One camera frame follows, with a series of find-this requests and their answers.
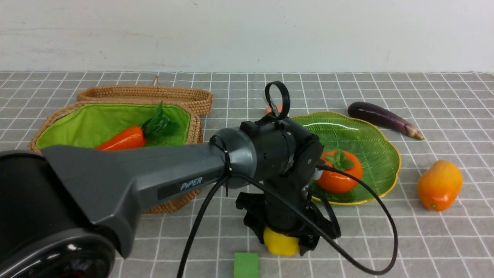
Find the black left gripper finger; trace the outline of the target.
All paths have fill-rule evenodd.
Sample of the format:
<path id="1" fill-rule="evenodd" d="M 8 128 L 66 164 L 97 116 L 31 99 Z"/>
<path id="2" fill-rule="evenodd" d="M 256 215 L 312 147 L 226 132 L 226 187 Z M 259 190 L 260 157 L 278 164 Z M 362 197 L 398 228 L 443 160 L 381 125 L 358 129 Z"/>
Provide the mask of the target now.
<path id="1" fill-rule="evenodd" d="M 325 218 L 320 210 L 307 210 L 304 214 L 322 229 L 330 239 L 341 237 L 341 229 L 334 211 L 328 211 L 329 218 Z M 299 238 L 299 254 L 304 256 L 307 252 L 315 250 L 322 236 L 310 225 L 303 224 Z"/>
<path id="2" fill-rule="evenodd" d="M 261 244 L 265 244 L 264 232 L 270 227 L 265 194 L 240 192 L 236 199 L 236 208 L 246 210 L 244 225 L 254 232 Z"/>

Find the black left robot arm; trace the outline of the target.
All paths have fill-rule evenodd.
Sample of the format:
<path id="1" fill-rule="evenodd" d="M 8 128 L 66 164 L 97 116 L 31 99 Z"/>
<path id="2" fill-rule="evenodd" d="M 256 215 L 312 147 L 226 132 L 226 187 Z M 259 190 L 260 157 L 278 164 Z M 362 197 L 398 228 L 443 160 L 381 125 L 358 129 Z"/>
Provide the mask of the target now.
<path id="1" fill-rule="evenodd" d="M 242 122 L 208 143 L 101 151 L 67 145 L 1 152 L 1 277 L 106 278 L 115 254 L 129 257 L 141 214 L 215 183 L 241 193 L 244 223 L 264 242 L 265 228 L 298 239 L 300 254 L 322 236 L 341 236 L 310 198 L 323 145 L 290 118 Z"/>

